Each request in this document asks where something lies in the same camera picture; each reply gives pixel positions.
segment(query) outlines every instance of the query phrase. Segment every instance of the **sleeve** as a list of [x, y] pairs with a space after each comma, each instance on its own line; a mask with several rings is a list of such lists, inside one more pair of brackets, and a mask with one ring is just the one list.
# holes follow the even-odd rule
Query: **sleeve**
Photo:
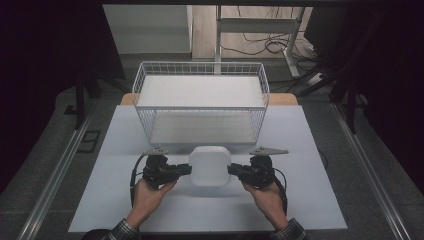
[[271, 234], [272, 240], [310, 240], [305, 229], [296, 221], [291, 219], [289, 226], [285, 229]]
[[125, 219], [116, 225], [102, 240], [137, 240], [138, 230], [132, 228]]

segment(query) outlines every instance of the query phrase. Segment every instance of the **wire basket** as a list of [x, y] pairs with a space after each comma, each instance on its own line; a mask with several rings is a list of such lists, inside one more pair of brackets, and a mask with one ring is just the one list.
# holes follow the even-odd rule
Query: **wire basket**
[[142, 62], [133, 86], [151, 145], [254, 145], [268, 100], [261, 63]]

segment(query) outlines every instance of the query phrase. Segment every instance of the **dark background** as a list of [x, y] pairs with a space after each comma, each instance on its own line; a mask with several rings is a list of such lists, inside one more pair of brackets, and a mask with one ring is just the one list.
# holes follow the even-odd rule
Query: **dark background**
[[[353, 74], [371, 125], [424, 192], [422, 12], [418, 3], [395, 1]], [[47, 125], [58, 93], [81, 74], [93, 77], [92, 69], [124, 78], [101, 4], [0, 2], [1, 191]]]
[[0, 189], [25, 161], [56, 96], [101, 72], [124, 79], [101, 4], [0, 1]]

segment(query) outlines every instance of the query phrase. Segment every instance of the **human hand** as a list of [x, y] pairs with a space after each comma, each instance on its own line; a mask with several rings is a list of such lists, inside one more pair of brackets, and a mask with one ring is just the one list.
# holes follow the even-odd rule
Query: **human hand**
[[282, 230], [289, 225], [283, 210], [280, 190], [275, 182], [261, 189], [244, 182], [241, 183], [244, 189], [252, 194], [256, 206], [274, 226], [275, 230]]
[[162, 202], [165, 194], [174, 188], [177, 181], [164, 184], [160, 189], [153, 189], [149, 183], [140, 179], [135, 186], [134, 205], [127, 217], [127, 223], [138, 229]]

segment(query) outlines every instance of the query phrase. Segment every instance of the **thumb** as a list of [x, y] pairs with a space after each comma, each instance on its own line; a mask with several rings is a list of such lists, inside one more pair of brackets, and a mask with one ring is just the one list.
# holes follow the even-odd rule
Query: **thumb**
[[241, 182], [241, 184], [243, 185], [244, 189], [246, 191], [250, 192], [250, 193], [253, 193], [254, 191], [257, 190], [254, 186], [252, 186], [252, 185], [250, 185], [248, 183]]
[[177, 181], [166, 183], [159, 189], [159, 191], [161, 191], [162, 193], [165, 194], [165, 193], [171, 191], [171, 189], [174, 188], [175, 184], [177, 184]]

